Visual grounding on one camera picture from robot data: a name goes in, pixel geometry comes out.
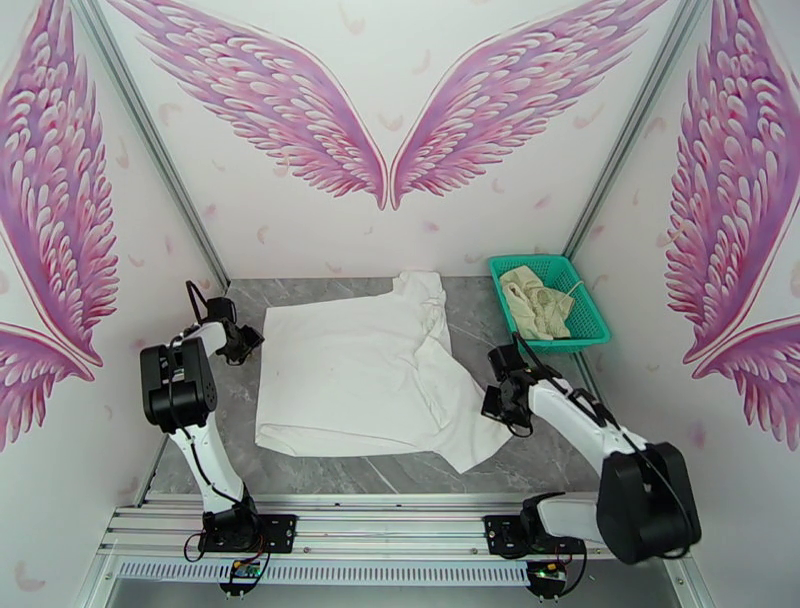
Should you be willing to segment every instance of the gray marble surface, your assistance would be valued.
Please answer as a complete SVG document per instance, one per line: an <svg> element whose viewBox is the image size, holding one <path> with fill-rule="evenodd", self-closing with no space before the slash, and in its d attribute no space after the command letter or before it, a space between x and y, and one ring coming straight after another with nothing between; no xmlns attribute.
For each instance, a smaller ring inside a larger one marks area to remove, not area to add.
<svg viewBox="0 0 800 608"><path fill-rule="evenodd" d="M488 351L509 342L491 279L456 277L442 282L453 356L485 387L494 381ZM378 295L391 289L391 279L235 280L228 296L236 302L239 323L260 329L270 306ZM573 386L582 385L570 357L551 356L546 361ZM584 458L537 419L531 437L512 438L492 458L461 475L430 452L362 458L297 458L273 452L254 440L259 351L241 367L228 367L218 357L211 367L220 395L220 435L231 464L252 494L535 493L597 486L597 476ZM159 461L150 492L198 492L172 442Z"/></svg>

